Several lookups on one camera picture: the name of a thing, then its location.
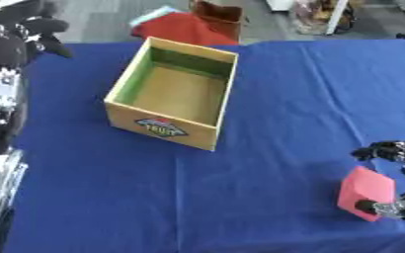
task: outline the table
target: table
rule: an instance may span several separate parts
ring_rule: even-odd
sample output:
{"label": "table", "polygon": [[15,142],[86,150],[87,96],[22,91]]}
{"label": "table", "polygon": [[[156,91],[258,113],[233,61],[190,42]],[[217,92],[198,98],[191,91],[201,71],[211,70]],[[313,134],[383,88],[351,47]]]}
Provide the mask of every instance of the table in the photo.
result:
{"label": "table", "polygon": [[[405,222],[336,207],[349,153],[405,140],[405,41],[261,42],[240,54],[213,153],[109,126],[139,43],[73,44],[29,69],[15,252],[405,252]],[[365,164],[397,182],[399,166]]]}

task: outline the box label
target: box label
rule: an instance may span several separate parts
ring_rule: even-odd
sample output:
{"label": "box label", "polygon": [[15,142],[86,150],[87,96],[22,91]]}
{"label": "box label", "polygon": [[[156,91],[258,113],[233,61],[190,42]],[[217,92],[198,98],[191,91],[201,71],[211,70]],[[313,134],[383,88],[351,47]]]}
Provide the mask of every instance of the box label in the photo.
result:
{"label": "box label", "polygon": [[166,119],[144,119],[135,121],[138,125],[145,127],[149,131],[160,137],[173,137],[188,135],[185,131],[169,123]]}

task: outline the white object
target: white object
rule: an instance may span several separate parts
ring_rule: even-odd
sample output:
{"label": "white object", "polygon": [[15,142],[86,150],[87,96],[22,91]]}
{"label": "white object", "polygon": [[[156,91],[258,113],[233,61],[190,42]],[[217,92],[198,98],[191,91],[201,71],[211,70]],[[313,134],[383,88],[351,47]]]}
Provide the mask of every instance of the white object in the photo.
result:
{"label": "white object", "polygon": [[272,11],[288,11],[294,3],[294,0],[267,0]]}
{"label": "white object", "polygon": [[156,10],[150,12],[150,13],[147,13],[145,15],[142,15],[142,16],[138,17],[138,18],[135,18],[134,20],[130,21],[128,24],[132,28],[134,28],[134,27],[138,26],[139,24],[142,24],[142,23],[147,22],[149,20],[153,20],[153,19],[165,16],[165,15],[167,15],[169,13],[174,13],[174,12],[181,12],[181,11],[166,5],[166,6],[163,6],[163,7],[159,8],[159,9],[156,9]]}
{"label": "white object", "polygon": [[333,11],[332,17],[330,18],[326,35],[329,36],[335,33],[339,20],[341,19],[341,16],[343,16],[344,10],[346,10],[348,3],[349,0],[338,0],[338,3],[336,3],[335,6],[335,10]]}

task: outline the brown bag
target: brown bag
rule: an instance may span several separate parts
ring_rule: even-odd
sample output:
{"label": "brown bag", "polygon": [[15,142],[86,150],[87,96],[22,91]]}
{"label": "brown bag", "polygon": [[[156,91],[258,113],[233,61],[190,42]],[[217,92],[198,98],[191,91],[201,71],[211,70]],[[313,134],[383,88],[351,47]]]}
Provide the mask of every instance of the brown bag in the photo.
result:
{"label": "brown bag", "polygon": [[218,6],[203,0],[190,0],[190,9],[194,15],[206,21],[213,31],[238,42],[242,8]]}

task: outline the red cloth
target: red cloth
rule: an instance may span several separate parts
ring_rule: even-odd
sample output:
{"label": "red cloth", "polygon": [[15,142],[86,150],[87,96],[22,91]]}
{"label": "red cloth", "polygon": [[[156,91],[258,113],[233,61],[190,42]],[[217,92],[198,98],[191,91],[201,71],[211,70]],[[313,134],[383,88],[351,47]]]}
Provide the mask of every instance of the red cloth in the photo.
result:
{"label": "red cloth", "polygon": [[171,13],[135,27],[132,34],[144,39],[160,39],[199,45],[238,44],[228,37],[212,31],[200,18],[188,13]]}

